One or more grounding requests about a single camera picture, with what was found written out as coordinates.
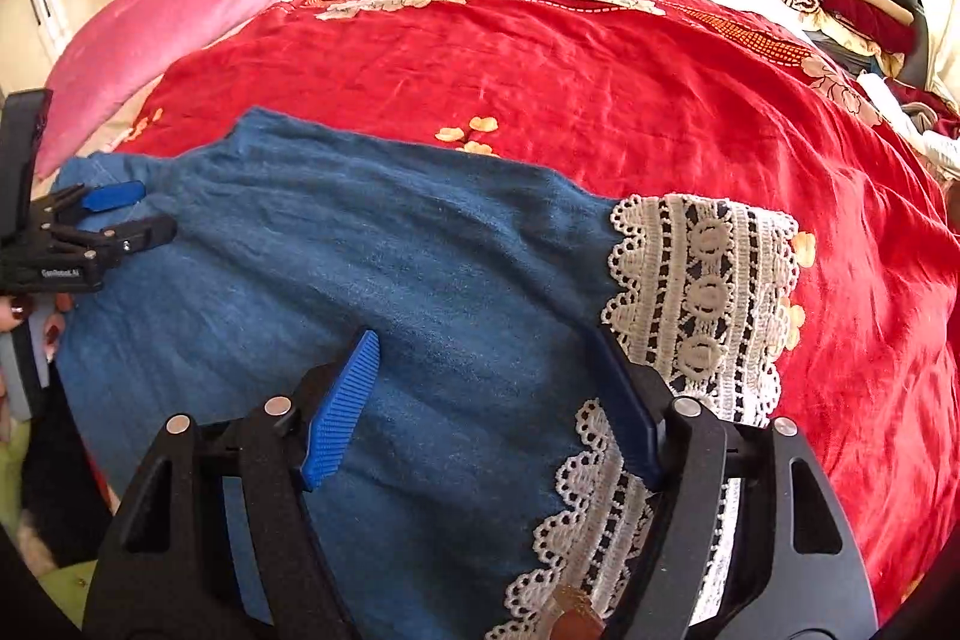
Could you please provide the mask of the left hand red nails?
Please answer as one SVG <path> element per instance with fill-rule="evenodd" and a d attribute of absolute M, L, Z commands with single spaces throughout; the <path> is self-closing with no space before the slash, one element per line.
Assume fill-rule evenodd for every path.
<path fill-rule="evenodd" d="M 65 315 L 73 308 L 73 299 L 68 294 L 55 294 L 52 299 L 52 310 L 44 320 L 43 340 L 46 357 L 52 359 L 57 353 L 60 338 L 67 328 Z M 0 301 L 0 331 L 10 333 L 14 328 L 28 321 L 29 315 L 34 314 L 36 301 L 28 294 L 7 298 Z"/>

